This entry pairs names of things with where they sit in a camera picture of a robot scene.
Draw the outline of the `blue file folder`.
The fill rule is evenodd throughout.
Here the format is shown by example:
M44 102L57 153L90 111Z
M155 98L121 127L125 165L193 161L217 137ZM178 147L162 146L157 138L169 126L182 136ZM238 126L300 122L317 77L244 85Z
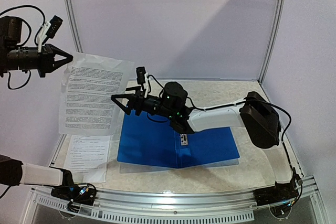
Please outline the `blue file folder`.
M180 134L161 116L151 121L146 114L123 118L117 161L165 168L187 168L240 158L230 128L188 134L188 146L181 146Z

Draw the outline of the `metal folder clip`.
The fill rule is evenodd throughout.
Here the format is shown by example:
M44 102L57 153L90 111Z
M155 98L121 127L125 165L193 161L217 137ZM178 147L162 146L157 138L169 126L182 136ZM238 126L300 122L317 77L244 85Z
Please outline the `metal folder clip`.
M181 146L188 146L188 138L186 134L180 135L180 143L181 143Z

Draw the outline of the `right aluminium frame post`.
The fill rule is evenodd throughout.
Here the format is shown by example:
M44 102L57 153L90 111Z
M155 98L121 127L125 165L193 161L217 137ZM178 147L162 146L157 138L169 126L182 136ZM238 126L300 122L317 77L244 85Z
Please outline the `right aluminium frame post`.
M285 0L276 0L274 18L273 18L272 26L271 26L271 33L270 33L270 37L268 40L265 57L261 65L260 73L258 76L258 83L260 85L264 83L266 75L267 75L267 70L268 70L268 67L271 61L272 52L274 50L274 46L276 43L276 38L277 38L279 26L280 26L281 15L282 15L282 11L284 8L284 2Z

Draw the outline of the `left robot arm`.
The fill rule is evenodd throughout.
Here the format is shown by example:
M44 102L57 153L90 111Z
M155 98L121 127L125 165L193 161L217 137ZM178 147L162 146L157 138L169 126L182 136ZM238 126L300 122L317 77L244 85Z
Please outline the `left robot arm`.
M14 16L1 18L1 77L5 73L21 70L30 74L37 70L41 78L73 61L73 56L52 44L39 42L37 47L23 47L21 41L23 19ZM1 155L1 184L42 185L57 187L67 200L78 195L72 173L62 168L52 168L24 163Z

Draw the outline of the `aluminium front rail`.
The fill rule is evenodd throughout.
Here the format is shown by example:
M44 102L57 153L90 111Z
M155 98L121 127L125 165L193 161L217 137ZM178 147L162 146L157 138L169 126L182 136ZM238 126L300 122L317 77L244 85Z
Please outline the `aluminium front rail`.
M23 223L328 223L315 179L305 177L302 195L260 205L253 190L211 194L133 193L101 189L93 206L67 211L67 201L33 189Z

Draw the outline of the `printed paper sheet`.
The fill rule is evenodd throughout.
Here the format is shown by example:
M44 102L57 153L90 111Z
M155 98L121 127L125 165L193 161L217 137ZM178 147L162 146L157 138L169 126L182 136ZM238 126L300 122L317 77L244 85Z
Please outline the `printed paper sheet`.
M106 181L110 136L73 135L64 162L76 183Z
M61 83L59 133L112 135L120 108L111 96L125 93L133 70L131 61L73 53Z

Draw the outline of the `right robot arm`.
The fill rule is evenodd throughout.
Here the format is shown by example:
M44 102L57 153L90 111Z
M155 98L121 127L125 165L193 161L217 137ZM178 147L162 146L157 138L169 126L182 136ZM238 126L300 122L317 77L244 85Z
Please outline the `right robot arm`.
M286 130L281 127L278 111L284 109L267 102L259 93L213 107L188 107L188 93L177 82L168 82L159 96L150 95L141 84L127 89L127 94L114 94L111 100L127 115L147 112L168 119L178 133L192 134L223 127L244 127L251 142L262 149L275 175L274 185L254 191L257 200L298 200L302 180L293 167L283 142Z

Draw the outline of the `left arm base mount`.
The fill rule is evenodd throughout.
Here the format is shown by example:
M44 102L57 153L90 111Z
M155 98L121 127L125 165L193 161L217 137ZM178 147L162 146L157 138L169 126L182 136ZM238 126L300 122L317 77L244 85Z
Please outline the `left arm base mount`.
M63 168L57 168L62 172L62 182L60 186L54 186L51 196L69 202L93 206L97 195L96 187L91 183L76 184L73 181L72 173Z

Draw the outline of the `aluminium frame post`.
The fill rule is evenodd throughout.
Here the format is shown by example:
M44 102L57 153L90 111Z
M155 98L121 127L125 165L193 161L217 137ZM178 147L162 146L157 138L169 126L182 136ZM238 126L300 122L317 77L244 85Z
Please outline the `aluminium frame post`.
M83 52L72 0L64 0L73 43L77 52Z
M277 38L279 26L280 26L281 15L282 15L282 11L284 8L284 2L285 0L276 0L274 18L273 18L272 26L271 26L271 33L270 33L270 37L268 40L265 57L261 65L260 73L258 76L258 83L260 85L264 83L266 75L267 75L267 70L268 70L268 67L271 61L272 52L274 50L274 46L276 43L276 38Z

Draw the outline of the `left aluminium frame post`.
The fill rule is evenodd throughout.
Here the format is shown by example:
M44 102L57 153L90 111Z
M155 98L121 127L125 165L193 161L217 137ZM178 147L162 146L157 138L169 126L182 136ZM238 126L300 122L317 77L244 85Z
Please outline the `left aluminium frame post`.
M83 52L72 0L64 0L73 43L77 52Z

